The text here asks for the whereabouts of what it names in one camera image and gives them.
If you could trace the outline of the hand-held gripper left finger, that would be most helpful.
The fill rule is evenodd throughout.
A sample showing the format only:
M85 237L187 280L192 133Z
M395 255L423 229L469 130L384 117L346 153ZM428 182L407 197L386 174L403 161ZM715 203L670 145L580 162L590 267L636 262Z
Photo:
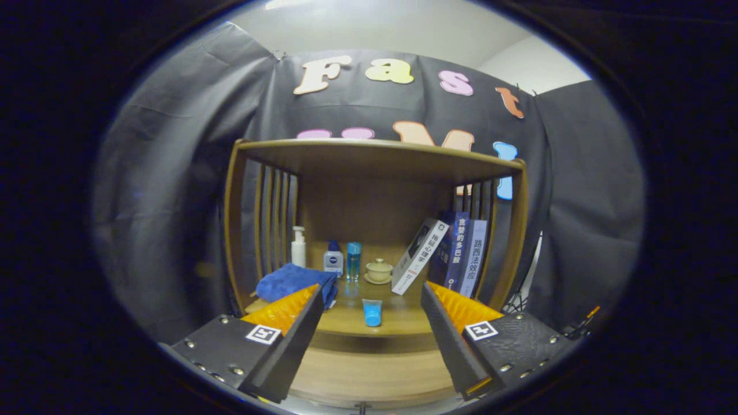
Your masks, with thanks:
M218 384L280 403L292 388L323 311L322 287L314 284L242 318L218 315L160 347Z

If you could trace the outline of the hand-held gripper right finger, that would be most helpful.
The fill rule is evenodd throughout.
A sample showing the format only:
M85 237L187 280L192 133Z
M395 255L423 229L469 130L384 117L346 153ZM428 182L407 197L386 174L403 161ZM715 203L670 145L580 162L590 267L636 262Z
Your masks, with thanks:
M451 383L464 400L519 388L577 344L526 312L502 314L432 282L422 287L421 306Z

